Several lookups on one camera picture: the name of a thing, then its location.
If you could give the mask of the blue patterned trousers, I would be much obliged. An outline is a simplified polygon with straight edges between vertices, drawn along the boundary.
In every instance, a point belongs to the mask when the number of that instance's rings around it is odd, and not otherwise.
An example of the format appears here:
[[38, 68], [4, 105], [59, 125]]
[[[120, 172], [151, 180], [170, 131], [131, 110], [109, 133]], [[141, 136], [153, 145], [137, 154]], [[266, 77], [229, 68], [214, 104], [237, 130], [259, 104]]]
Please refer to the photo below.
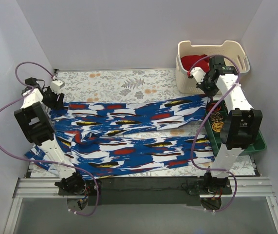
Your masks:
[[85, 179], [173, 169], [214, 160], [203, 134], [203, 95], [147, 103], [68, 102], [49, 116], [66, 158]]

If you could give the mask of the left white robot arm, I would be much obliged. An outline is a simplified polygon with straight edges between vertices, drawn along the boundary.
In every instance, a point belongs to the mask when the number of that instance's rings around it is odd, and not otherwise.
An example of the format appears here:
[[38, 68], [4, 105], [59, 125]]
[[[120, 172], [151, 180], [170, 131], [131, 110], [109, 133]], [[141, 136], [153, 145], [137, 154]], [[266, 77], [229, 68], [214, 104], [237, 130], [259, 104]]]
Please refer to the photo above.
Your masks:
[[68, 193], [81, 195], [86, 192], [87, 184], [80, 172], [65, 166], [71, 162], [59, 146], [54, 125], [44, 109], [63, 109], [64, 94], [60, 89], [64, 83], [56, 79], [50, 86], [42, 88], [38, 82], [37, 78], [25, 80], [27, 88], [22, 91], [23, 105], [14, 112], [14, 116], [26, 139], [38, 146], [49, 161], [58, 163], [56, 170], [61, 181], [55, 185]]

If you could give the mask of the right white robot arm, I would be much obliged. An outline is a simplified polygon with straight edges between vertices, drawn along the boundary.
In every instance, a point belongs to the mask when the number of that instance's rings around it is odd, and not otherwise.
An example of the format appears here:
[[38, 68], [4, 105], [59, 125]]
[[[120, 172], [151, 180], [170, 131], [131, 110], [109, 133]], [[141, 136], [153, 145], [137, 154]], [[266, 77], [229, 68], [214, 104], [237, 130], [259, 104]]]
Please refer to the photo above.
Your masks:
[[220, 100], [225, 102], [228, 111], [220, 132], [221, 147], [204, 175], [203, 187], [209, 194], [230, 186], [229, 170], [237, 157], [255, 142], [263, 117], [247, 101], [239, 83], [239, 69], [227, 66], [225, 60], [221, 55], [210, 56], [207, 73], [201, 68], [191, 71], [197, 87], [206, 95], [213, 97], [221, 92]]

